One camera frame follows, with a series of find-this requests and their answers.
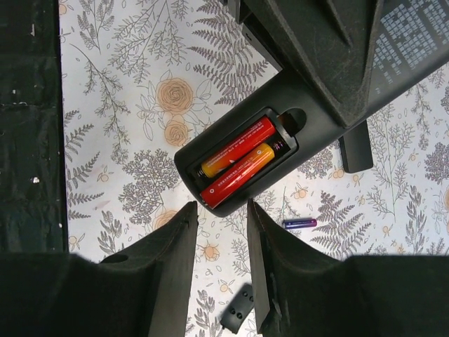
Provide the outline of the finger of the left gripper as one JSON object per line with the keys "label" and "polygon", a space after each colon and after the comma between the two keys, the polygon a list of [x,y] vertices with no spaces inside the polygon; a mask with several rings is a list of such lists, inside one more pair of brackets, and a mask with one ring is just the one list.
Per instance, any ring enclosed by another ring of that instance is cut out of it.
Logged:
{"label": "finger of the left gripper", "polygon": [[300,74],[344,128],[368,109],[383,1],[228,1],[282,68]]}

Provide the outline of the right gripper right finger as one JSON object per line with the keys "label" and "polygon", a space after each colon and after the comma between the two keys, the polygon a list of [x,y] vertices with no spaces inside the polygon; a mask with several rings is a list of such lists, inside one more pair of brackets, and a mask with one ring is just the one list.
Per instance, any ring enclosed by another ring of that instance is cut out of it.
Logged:
{"label": "right gripper right finger", "polygon": [[258,333],[263,336],[447,336],[448,258],[337,260],[247,204]]}

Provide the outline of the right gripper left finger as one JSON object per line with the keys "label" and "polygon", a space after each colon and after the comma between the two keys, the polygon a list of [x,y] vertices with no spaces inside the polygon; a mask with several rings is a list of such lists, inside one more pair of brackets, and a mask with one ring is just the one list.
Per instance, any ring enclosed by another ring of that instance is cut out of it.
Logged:
{"label": "right gripper left finger", "polygon": [[2,336],[183,336],[196,202],[93,263],[72,253],[1,254]]}

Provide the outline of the black battery cover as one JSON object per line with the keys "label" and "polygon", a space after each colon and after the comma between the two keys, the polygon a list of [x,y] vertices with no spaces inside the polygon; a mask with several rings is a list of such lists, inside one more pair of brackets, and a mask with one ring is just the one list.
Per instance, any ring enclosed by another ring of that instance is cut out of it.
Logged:
{"label": "black battery cover", "polygon": [[220,318],[222,328],[231,331],[233,334],[237,334],[253,308],[253,287],[251,284],[246,283],[236,292],[222,313]]}

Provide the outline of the black TV remote with buttons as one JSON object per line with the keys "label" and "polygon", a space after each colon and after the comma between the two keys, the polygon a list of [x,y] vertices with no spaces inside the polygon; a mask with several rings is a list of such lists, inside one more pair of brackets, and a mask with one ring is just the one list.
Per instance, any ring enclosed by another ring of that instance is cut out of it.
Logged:
{"label": "black TV remote with buttons", "polygon": [[[282,68],[253,32],[240,24],[244,37],[275,66],[277,74],[175,154],[181,179],[210,212],[219,217],[228,216],[447,63],[447,1],[383,3],[368,109],[349,128],[338,123],[317,91],[300,74]],[[263,117],[271,120],[276,132],[262,143],[273,142],[282,148],[247,183],[214,209],[210,208],[200,194],[246,154],[214,178],[198,177],[199,166]]]}

